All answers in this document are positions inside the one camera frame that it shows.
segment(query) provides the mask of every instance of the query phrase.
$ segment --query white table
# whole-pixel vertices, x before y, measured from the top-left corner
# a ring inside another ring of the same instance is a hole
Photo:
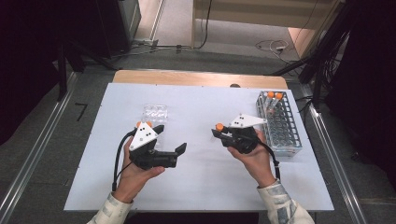
[[[256,116],[255,103],[262,90],[110,83],[64,210],[95,211],[102,206],[111,191],[120,140],[140,120],[144,104],[155,104],[168,106],[163,149],[173,151],[186,142],[187,150],[178,158],[176,168],[168,168],[147,183],[134,200],[133,209],[261,211],[264,207],[257,183],[243,164],[212,136],[211,129],[218,122],[230,122],[239,113]],[[307,210],[333,210],[291,91],[286,92],[304,149],[293,158],[278,158],[282,184]]]

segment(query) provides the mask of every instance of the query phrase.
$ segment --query hand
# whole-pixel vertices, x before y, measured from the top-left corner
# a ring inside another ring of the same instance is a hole
[[[257,136],[264,142],[262,132],[256,130]],[[253,151],[248,154],[241,154],[234,147],[227,147],[230,153],[242,163],[244,163],[250,175],[257,181],[259,188],[268,187],[276,181],[270,167],[270,155],[262,145],[258,144]]]
[[[129,159],[129,145],[132,143],[133,137],[130,137],[128,142],[124,145],[124,160],[122,168],[131,163]],[[113,197],[123,203],[131,203],[136,197],[137,193],[145,186],[146,182],[152,177],[160,175],[165,171],[165,168],[153,167],[147,171],[137,167],[133,163],[130,164],[120,175],[120,183]]]

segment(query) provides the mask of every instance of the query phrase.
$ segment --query clear plastic container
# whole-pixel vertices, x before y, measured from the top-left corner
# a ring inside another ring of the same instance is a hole
[[[156,127],[158,125],[164,125],[168,119],[168,108],[166,105],[144,105],[143,114],[141,121],[147,122],[150,121],[152,123],[152,127]],[[166,125],[163,133],[159,135],[157,138],[157,144],[154,149],[158,151],[164,150],[165,143],[165,133],[166,133]]]

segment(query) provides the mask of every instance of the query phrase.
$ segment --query aluminum rail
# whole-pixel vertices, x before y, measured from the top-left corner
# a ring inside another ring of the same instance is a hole
[[[302,91],[304,96],[312,95],[312,91],[308,84],[302,85]],[[332,171],[334,172],[335,179],[338,183],[338,187],[340,188],[341,193],[343,194],[346,207],[353,220],[353,223],[355,224],[367,223],[366,217],[363,211],[361,210],[359,199],[357,198],[355,191],[353,190],[352,185],[349,182],[344,166],[340,162],[337,152],[335,151],[334,145],[332,144],[332,139],[330,138],[329,133],[327,132],[323,117],[319,113],[317,113],[316,109],[312,105],[309,106],[309,110],[312,119],[314,120],[315,126],[317,127],[320,140],[327,154],[327,158],[329,159],[330,165],[332,167]]]
[[[149,39],[153,40],[155,34],[157,33],[158,23],[160,22],[160,17],[163,14],[163,7],[165,6],[165,0],[161,0],[160,6],[158,7],[157,15],[155,16],[154,24],[152,25],[151,33]]]
[[[76,86],[77,80],[78,80],[77,74],[73,72],[67,81],[67,87],[69,91],[66,93],[66,95],[64,96],[61,102],[56,103],[54,109],[52,110],[52,113],[49,116],[49,119],[47,120],[46,125],[44,126],[37,140],[35,141],[35,145],[30,151],[25,162],[23,163],[17,176],[8,187],[6,196],[4,197],[0,206],[1,224],[8,223],[12,215],[12,212],[15,209],[15,206],[17,205],[20,197],[22,196],[23,191],[25,190],[30,177],[32,176],[33,171],[35,170],[35,167],[40,161],[41,155],[46,149],[47,143],[50,140],[52,133],[55,130],[56,125],[58,124],[58,121],[61,118],[64,109],[67,106],[67,103],[70,100],[70,97]]]

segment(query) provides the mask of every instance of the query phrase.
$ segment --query wrist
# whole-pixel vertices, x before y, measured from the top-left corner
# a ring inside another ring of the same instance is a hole
[[[119,185],[116,191],[113,192],[113,197],[122,203],[131,203],[136,195],[137,193],[134,193],[133,190],[124,190],[122,185]]]
[[[262,176],[257,179],[257,183],[259,184],[259,189],[266,188],[268,186],[273,185],[276,182],[276,178],[270,174],[266,176]]]

